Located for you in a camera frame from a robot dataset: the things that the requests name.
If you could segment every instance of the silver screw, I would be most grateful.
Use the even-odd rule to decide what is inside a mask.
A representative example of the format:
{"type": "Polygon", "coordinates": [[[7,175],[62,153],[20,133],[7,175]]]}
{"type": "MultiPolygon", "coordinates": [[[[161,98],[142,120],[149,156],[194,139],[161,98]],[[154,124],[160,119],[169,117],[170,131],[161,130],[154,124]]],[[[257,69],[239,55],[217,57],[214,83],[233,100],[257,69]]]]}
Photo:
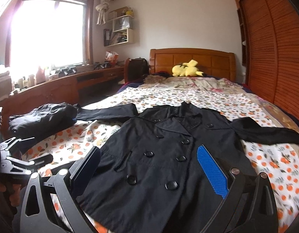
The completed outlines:
{"type": "Polygon", "coordinates": [[[68,173],[68,169],[65,169],[65,168],[63,168],[63,169],[61,169],[61,170],[59,171],[59,174],[62,175],[62,176],[64,176],[64,175],[67,174],[67,173],[68,173]]]}
{"type": "Polygon", "coordinates": [[[237,168],[233,168],[233,169],[231,169],[231,172],[232,172],[233,174],[237,175],[237,174],[240,173],[240,170],[237,169],[237,168]]]}
{"type": "Polygon", "coordinates": [[[261,177],[264,178],[264,179],[267,179],[268,175],[265,172],[261,172],[261,177]]]}
{"type": "Polygon", "coordinates": [[[32,179],[36,179],[37,177],[38,177],[38,172],[32,173],[32,175],[31,175],[32,179]]]}

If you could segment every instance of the headboard panel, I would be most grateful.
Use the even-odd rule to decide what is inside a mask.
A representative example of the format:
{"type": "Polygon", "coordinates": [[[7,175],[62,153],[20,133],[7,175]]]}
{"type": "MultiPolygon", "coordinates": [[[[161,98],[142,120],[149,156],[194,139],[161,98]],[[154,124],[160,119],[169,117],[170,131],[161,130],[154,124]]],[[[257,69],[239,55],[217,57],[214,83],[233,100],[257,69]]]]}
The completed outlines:
{"type": "Polygon", "coordinates": [[[179,63],[195,60],[198,69],[208,75],[236,80],[236,62],[234,53],[197,49],[197,48],[167,48],[152,49],[149,56],[149,72],[151,74],[166,71],[172,74],[172,67],[179,63]]]}

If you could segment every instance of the window frame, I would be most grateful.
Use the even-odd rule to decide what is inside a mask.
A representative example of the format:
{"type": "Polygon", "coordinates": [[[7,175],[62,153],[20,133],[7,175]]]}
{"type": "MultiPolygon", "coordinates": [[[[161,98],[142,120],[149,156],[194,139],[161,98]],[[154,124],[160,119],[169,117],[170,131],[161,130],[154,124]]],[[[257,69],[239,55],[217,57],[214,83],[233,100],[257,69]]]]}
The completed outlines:
{"type": "MultiPolygon", "coordinates": [[[[23,0],[18,0],[13,15],[20,8],[23,0]]],[[[93,64],[93,47],[92,47],[92,20],[93,20],[93,9],[94,9],[94,0],[88,0],[86,7],[86,14],[84,17],[85,27],[83,27],[83,55],[84,60],[87,60],[90,64],[93,64]]],[[[12,20],[10,20],[9,29],[6,39],[6,48],[5,48],[5,66],[10,66],[10,54],[11,54],[11,25],[12,20]]]]}

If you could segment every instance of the bed sheet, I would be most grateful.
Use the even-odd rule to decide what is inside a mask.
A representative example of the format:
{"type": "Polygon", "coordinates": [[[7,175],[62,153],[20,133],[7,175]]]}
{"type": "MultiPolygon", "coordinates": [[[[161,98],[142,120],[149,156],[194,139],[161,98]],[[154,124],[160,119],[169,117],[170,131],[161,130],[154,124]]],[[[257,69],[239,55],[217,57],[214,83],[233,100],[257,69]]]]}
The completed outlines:
{"type": "MultiPolygon", "coordinates": [[[[127,88],[86,109],[107,108],[134,103],[138,112],[156,105],[179,106],[191,102],[197,107],[211,108],[229,120],[251,117],[266,127],[287,127],[299,132],[295,123],[276,106],[226,79],[214,78],[163,78],[149,76],[145,83],[127,88]]],[[[39,170],[42,176],[51,175],[51,168],[83,158],[93,145],[101,148],[107,139],[120,129],[119,123],[78,121],[30,149],[23,159],[28,160],[44,152],[52,153],[54,161],[39,170]]],[[[262,145],[242,141],[246,156],[257,173],[266,172],[276,199],[279,232],[284,232],[299,212],[299,146],[293,144],[262,145]]],[[[54,207],[59,217],[68,225],[60,203],[53,195],[54,207]]],[[[99,233],[110,232],[89,217],[99,233]]]]}

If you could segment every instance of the blue textured pad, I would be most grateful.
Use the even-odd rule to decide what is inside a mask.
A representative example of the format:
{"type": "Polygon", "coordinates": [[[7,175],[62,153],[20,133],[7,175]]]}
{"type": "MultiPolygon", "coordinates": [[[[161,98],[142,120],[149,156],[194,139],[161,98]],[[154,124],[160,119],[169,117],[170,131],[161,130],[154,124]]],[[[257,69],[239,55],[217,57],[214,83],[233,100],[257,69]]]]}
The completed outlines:
{"type": "Polygon", "coordinates": [[[203,145],[197,150],[197,159],[215,193],[225,199],[228,194],[227,178],[203,145]]]}

